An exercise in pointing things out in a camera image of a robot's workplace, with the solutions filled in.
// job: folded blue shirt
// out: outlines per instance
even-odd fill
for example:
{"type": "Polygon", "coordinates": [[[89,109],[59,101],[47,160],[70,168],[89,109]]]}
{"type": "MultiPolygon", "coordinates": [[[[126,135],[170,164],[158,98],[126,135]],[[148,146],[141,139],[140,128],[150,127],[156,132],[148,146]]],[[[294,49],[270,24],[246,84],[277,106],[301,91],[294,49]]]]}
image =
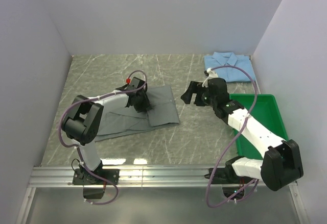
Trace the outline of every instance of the folded blue shirt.
{"type": "MultiPolygon", "coordinates": [[[[215,52],[212,56],[204,56],[205,70],[208,68],[213,68],[217,66],[231,65],[236,66],[244,71],[246,71],[253,80],[255,80],[255,75],[253,67],[248,56],[235,55],[233,52],[219,53],[215,52]]],[[[226,82],[250,82],[250,79],[243,74],[241,71],[235,68],[219,68],[215,69],[218,77],[223,78],[226,82]]]]}

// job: folded gray shirt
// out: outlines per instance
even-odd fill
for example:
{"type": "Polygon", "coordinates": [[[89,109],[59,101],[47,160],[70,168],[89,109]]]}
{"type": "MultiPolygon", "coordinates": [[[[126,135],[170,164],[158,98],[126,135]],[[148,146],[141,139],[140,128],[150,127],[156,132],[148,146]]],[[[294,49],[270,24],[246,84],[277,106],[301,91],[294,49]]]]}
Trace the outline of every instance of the folded gray shirt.
{"type": "Polygon", "coordinates": [[[149,88],[147,95],[152,109],[137,113],[131,106],[102,114],[95,141],[126,136],[179,124],[172,89],[169,85],[149,88]]]}

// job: green basket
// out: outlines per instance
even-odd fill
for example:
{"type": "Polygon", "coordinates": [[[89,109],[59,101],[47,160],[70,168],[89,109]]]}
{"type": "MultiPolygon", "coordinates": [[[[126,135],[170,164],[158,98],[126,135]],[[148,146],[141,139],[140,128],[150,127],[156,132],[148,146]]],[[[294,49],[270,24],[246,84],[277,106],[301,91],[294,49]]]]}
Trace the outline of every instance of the green basket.
{"type": "MultiPolygon", "coordinates": [[[[231,94],[230,98],[240,102],[246,109],[249,109],[253,103],[253,94],[231,94]]],[[[251,115],[272,133],[288,140],[288,136],[283,124],[281,114],[277,106],[276,99],[273,95],[258,95],[255,107],[251,115]]],[[[249,159],[262,159],[256,148],[241,135],[236,141],[236,147],[239,156],[249,159]]]]}

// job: marble table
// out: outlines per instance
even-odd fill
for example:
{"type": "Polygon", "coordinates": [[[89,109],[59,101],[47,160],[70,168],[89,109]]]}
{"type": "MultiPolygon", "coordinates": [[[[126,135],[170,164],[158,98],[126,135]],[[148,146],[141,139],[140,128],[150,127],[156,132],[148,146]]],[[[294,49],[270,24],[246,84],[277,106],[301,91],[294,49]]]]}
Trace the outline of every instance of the marble table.
{"type": "MultiPolygon", "coordinates": [[[[97,142],[104,164],[211,164],[216,161],[232,139],[232,129],[214,115],[212,108],[185,105],[180,99],[191,80],[205,79],[203,55],[78,55],[74,56],[68,73],[43,166],[68,166],[78,157],[73,148],[61,146],[56,134],[60,115],[75,96],[111,92],[122,86],[128,74],[136,69],[147,73],[150,87],[171,85],[180,125],[97,142]]],[[[253,93],[253,88],[250,83],[232,83],[228,84],[228,92],[253,93]]],[[[236,146],[233,146],[223,162],[236,155],[236,146]]]]}

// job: wall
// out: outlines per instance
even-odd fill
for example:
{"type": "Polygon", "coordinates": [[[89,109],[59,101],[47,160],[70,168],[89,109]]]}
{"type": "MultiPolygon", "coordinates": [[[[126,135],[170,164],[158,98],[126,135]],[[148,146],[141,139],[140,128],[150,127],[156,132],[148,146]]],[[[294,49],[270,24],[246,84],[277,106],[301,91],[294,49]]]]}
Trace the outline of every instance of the wall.
{"type": "Polygon", "coordinates": [[[327,0],[283,0],[254,52],[264,93],[276,96],[304,166],[299,187],[312,223],[326,223],[327,0]]]}
{"type": "Polygon", "coordinates": [[[14,223],[70,65],[40,0],[0,0],[0,219],[14,223]]]}
{"type": "Polygon", "coordinates": [[[253,54],[281,0],[44,0],[72,54],[253,54]]]}

